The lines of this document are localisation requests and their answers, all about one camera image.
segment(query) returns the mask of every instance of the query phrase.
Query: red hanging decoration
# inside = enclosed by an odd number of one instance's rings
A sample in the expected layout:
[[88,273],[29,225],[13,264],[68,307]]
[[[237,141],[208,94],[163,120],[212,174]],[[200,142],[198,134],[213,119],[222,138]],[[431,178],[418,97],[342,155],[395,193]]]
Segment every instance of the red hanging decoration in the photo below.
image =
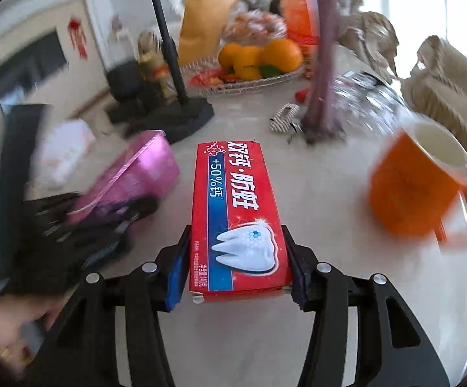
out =
[[70,40],[72,41],[72,46],[74,49],[77,47],[79,51],[79,57],[81,59],[87,60],[88,54],[86,52],[86,36],[83,30],[83,25],[81,20],[75,17],[70,19],[69,25],[67,27],[70,35]]

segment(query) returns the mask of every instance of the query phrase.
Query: toothpaste box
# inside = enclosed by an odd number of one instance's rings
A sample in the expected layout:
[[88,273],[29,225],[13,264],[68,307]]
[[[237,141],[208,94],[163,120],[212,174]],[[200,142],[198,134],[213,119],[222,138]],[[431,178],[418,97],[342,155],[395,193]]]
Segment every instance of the toothpaste box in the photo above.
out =
[[281,293],[291,282],[260,144],[199,144],[190,246],[194,302]]

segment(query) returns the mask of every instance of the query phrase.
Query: white tooth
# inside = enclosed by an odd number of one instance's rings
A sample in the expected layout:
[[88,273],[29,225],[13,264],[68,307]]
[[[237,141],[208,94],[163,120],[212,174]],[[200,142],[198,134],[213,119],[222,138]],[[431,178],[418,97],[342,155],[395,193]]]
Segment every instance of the white tooth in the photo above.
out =
[[223,243],[212,250],[226,253],[216,257],[222,265],[247,272],[266,272],[275,266],[276,246],[270,230],[262,225],[239,227],[219,234],[217,239]]

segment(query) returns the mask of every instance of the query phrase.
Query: white table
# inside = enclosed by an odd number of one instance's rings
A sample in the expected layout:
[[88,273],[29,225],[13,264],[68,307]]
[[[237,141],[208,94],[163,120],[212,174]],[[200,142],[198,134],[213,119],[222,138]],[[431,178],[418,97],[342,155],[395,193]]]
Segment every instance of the white table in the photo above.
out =
[[[133,251],[103,274],[128,273],[153,260],[161,247],[178,241],[190,223],[198,143],[256,139],[262,145],[281,222],[295,241],[346,275],[385,274],[425,329],[451,385],[457,385],[467,370],[467,241],[457,249],[441,250],[434,234],[407,242],[392,238],[376,224],[366,193],[372,165],[385,148],[381,140],[349,139],[307,147],[301,140],[288,145],[286,136],[272,134],[269,118],[303,87],[295,82],[257,94],[210,99],[216,117],[173,146],[182,172],[177,185],[138,231]],[[96,153],[101,160],[106,158],[106,144],[110,152],[123,150],[118,137],[106,138]],[[461,199],[454,202],[445,225],[449,234],[467,234],[467,209]],[[120,381],[130,385],[123,311],[117,316]],[[186,291],[172,313],[160,315],[160,324],[178,386],[290,387],[297,385],[313,318],[290,296],[196,305]],[[351,310],[343,385],[354,378],[356,339],[356,311]]]

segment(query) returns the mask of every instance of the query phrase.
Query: human hand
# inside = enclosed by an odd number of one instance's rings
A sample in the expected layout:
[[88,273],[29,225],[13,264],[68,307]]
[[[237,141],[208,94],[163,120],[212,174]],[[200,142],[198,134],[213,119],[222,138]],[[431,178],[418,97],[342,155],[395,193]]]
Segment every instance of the human hand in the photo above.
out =
[[21,326],[46,316],[46,329],[65,306],[65,297],[0,297],[0,359],[19,376],[29,361]]

